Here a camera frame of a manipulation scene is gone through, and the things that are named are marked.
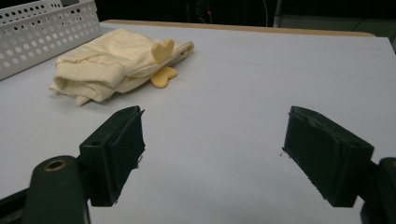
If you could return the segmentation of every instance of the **cloth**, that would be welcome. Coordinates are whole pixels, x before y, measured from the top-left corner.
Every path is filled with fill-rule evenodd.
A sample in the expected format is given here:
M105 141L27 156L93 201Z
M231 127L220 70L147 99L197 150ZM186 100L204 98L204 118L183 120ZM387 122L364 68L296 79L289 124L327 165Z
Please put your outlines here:
M89 100L102 102L114 92L133 90L154 75L174 77L175 69L161 68L179 63L193 48L190 41L153 40L126 29L115 30L60 56L49 89L76 97L78 105ZM162 82L153 81L154 85L166 86L167 79L164 84L163 78L156 79Z

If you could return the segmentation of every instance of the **perforated basket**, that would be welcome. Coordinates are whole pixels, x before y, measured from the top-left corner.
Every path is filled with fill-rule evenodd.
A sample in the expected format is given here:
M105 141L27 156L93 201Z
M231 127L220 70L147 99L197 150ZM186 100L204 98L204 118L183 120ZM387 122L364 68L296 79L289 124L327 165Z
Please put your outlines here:
M37 1L0 10L0 80L102 34L93 1Z

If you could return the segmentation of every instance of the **crumpled fabric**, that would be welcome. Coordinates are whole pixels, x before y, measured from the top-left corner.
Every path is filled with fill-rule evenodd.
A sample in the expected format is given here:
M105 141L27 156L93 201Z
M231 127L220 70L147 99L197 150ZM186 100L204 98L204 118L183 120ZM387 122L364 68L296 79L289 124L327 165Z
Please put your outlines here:
M190 41L153 40L118 29L60 56L49 89L76 97L78 105L90 100L102 102L114 92L133 90L154 75L171 72L169 78L174 77L177 71L168 66L187 58L193 49Z

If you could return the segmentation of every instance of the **white plastic basket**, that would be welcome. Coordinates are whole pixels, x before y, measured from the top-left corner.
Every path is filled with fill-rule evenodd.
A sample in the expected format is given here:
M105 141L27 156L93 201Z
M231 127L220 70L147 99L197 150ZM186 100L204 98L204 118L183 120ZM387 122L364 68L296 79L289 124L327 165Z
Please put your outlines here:
M63 7L60 0L0 9L0 80L102 34L93 1Z

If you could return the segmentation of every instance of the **white table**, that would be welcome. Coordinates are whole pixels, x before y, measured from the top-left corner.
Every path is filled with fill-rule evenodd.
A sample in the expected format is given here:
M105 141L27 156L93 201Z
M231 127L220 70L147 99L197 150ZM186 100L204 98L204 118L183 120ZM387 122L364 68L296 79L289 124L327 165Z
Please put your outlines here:
M0 81L0 198L27 188L43 160L77 156L117 110L140 105L140 168L115 206L90 208L92 223L361 223L360 199L332 208L281 148L298 105L374 145L373 161L396 156L396 57L387 39L102 27L192 40L195 51L165 89L147 83L82 107L48 90L56 59Z

